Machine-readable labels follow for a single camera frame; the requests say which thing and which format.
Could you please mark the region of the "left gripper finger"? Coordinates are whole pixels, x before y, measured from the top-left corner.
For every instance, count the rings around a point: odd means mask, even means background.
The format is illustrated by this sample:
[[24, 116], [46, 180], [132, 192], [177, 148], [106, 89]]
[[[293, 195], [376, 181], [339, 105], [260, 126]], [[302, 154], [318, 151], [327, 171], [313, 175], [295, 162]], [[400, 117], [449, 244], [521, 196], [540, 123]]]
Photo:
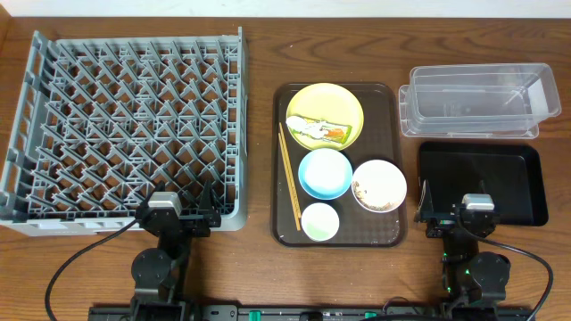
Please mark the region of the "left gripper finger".
[[141, 208], [162, 208], [165, 205], [165, 201], [165, 183], [160, 182], [151, 192], [148, 193], [145, 199], [141, 202]]
[[198, 204], [198, 214], [210, 215], [212, 211], [211, 181], [206, 181]]

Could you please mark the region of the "white pink bowl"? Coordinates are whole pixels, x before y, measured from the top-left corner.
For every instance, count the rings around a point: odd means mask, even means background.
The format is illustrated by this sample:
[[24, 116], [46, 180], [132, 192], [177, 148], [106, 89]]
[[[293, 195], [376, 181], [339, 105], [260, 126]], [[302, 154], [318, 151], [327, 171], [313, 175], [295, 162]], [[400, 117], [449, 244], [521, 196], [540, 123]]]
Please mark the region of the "white pink bowl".
[[352, 194], [365, 210], [390, 212], [398, 209], [406, 198], [406, 178], [387, 160], [368, 160], [353, 172]]

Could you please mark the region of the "small white green cup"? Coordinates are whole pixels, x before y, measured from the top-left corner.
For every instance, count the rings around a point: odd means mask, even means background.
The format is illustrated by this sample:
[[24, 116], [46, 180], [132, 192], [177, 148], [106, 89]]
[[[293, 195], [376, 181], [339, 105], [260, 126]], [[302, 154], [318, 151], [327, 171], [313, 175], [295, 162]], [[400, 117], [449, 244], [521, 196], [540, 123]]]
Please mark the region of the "small white green cup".
[[315, 242], [332, 239], [340, 227], [336, 210], [324, 202], [309, 205], [302, 212], [301, 223], [303, 232]]

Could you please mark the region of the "snack wrapper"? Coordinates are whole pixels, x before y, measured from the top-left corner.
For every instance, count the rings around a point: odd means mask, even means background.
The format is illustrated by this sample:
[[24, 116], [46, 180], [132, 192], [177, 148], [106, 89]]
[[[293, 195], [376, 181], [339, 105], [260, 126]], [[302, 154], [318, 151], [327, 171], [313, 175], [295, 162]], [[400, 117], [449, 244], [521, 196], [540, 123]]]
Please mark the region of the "snack wrapper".
[[285, 123], [296, 134], [336, 144], [344, 144], [352, 132], [352, 127], [348, 125], [339, 125], [297, 115], [287, 118]]

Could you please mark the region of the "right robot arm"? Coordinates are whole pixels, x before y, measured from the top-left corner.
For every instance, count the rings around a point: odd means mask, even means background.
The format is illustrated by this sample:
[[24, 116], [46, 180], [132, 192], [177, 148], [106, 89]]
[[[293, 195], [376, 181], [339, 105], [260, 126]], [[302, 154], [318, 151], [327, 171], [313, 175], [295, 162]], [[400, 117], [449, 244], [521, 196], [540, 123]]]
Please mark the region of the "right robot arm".
[[492, 197], [467, 193], [461, 202], [438, 212], [430, 185], [424, 181], [416, 222], [426, 224], [426, 237], [443, 241], [443, 288], [449, 298], [441, 304], [450, 320], [497, 320], [497, 304], [506, 299], [511, 269], [507, 257], [479, 250], [479, 240], [500, 221]]

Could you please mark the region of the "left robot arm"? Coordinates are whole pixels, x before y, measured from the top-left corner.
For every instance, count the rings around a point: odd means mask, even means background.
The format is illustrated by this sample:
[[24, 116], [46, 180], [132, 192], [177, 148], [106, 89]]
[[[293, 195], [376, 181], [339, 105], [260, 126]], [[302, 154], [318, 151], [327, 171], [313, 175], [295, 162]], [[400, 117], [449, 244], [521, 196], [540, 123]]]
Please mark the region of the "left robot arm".
[[182, 214], [178, 194], [166, 191], [164, 183], [159, 183], [136, 210], [137, 222], [158, 238], [158, 244], [141, 251], [131, 266], [135, 294], [130, 303], [130, 320], [184, 321], [201, 318], [200, 309], [184, 297], [182, 287], [192, 240], [208, 237], [214, 227], [221, 225], [210, 181], [200, 195], [197, 216], [182, 219]]

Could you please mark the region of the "black waste tray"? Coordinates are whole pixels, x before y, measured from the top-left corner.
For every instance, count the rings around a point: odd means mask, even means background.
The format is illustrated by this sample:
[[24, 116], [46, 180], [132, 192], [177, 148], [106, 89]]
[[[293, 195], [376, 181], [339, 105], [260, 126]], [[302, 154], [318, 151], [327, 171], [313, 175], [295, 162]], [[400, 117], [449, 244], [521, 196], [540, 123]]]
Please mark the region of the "black waste tray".
[[479, 193], [483, 180], [503, 225], [543, 226], [549, 220], [540, 156], [529, 145], [424, 142], [419, 182], [424, 180], [438, 212]]

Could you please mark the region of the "grey plastic dishwasher rack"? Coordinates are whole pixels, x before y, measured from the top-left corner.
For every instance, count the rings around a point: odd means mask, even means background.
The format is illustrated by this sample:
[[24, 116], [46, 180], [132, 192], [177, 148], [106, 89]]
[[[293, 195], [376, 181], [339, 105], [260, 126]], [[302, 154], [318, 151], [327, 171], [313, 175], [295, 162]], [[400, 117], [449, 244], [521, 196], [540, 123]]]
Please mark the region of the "grey plastic dishwasher rack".
[[131, 225], [158, 184], [196, 219], [247, 220], [248, 46], [204, 37], [35, 34], [1, 177], [1, 223], [29, 236]]

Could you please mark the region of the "clear plastic waste bin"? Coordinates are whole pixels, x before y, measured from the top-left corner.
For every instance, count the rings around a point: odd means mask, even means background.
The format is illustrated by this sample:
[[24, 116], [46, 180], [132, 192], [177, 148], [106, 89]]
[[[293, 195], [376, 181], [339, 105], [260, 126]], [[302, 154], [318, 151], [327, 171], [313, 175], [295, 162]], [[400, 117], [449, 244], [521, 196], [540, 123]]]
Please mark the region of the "clear plastic waste bin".
[[398, 98], [407, 137], [534, 139], [562, 112], [552, 69], [539, 62], [416, 67]]

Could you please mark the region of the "dark brown serving tray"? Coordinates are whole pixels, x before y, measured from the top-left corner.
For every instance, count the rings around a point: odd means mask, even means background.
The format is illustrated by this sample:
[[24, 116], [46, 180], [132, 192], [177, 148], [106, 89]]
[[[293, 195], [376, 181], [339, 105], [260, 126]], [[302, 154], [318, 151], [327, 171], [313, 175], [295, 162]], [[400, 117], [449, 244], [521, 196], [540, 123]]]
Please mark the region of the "dark brown serving tray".
[[[351, 91], [364, 111], [364, 127], [343, 154], [356, 169], [366, 161], [390, 161], [402, 167], [399, 129], [395, 97], [390, 87], [382, 83], [343, 83]], [[335, 236], [324, 242], [312, 241], [294, 223], [294, 213], [286, 181], [281, 149], [276, 136], [272, 137], [271, 233], [277, 242], [290, 248], [390, 248], [398, 245], [406, 235], [407, 210], [402, 204], [386, 213], [363, 209], [351, 191], [329, 201], [340, 218]]]

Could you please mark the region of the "light blue bowl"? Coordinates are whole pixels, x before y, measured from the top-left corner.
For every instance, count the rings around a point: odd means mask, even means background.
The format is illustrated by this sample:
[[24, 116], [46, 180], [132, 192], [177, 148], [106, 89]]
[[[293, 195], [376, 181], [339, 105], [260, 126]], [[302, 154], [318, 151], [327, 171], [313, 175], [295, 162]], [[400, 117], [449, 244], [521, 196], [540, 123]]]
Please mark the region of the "light blue bowl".
[[320, 148], [302, 158], [298, 179], [308, 195], [329, 201], [339, 198], [350, 188], [352, 173], [352, 165], [343, 153]]

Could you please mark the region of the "yellow round plate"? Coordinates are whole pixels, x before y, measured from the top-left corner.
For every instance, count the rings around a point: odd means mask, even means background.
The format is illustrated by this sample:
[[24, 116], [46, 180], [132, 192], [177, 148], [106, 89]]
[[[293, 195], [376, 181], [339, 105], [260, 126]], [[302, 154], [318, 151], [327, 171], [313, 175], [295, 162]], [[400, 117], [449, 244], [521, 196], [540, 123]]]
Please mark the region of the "yellow round plate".
[[332, 83], [312, 84], [299, 90], [287, 104], [285, 115], [285, 125], [287, 118], [297, 115], [352, 127], [347, 141], [336, 144], [296, 134], [286, 126], [292, 138], [308, 150], [330, 148], [341, 151], [357, 140], [364, 126], [364, 111], [356, 95]]

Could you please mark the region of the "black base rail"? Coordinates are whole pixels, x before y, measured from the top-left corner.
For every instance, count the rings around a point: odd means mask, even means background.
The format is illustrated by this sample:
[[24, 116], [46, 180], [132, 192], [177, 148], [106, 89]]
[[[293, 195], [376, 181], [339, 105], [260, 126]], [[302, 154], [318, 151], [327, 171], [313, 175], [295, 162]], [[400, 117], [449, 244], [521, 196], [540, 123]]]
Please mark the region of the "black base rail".
[[239, 308], [234, 305], [209, 306], [159, 306], [141, 307], [92, 307], [88, 311], [88, 321], [358, 321], [379, 317], [394, 320], [409, 320], [411, 317], [446, 318], [440, 308], [390, 306], [381, 309], [325, 309], [325, 308]]

